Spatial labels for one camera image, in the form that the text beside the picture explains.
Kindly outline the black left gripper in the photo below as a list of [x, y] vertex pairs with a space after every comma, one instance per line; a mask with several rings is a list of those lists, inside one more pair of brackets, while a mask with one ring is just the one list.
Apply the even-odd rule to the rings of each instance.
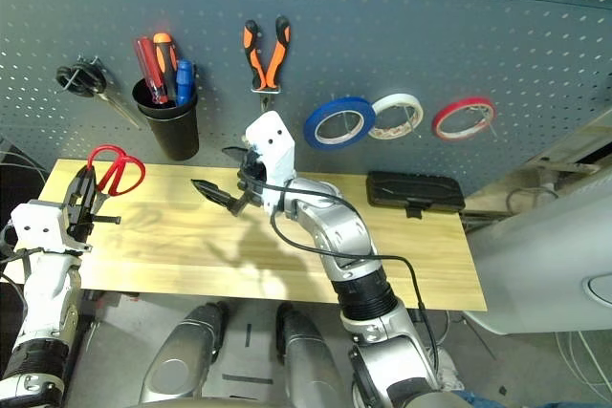
[[66, 192], [67, 234], [77, 242], [86, 243], [96, 223], [119, 225], [121, 216], [97, 215], [105, 201], [106, 193], [97, 185], [91, 202], [91, 168], [82, 166]]

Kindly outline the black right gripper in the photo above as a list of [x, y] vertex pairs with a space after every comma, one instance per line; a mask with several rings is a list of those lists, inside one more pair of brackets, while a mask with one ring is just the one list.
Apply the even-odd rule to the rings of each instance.
[[205, 180], [191, 179], [192, 185], [207, 200], [218, 204], [238, 216], [248, 205], [261, 207], [264, 203], [264, 184], [267, 181], [266, 166], [260, 160], [260, 155], [253, 149], [239, 146], [224, 147], [222, 152], [231, 159], [240, 162], [238, 170], [238, 188], [243, 191], [237, 199], [230, 193], [221, 190], [217, 184]]

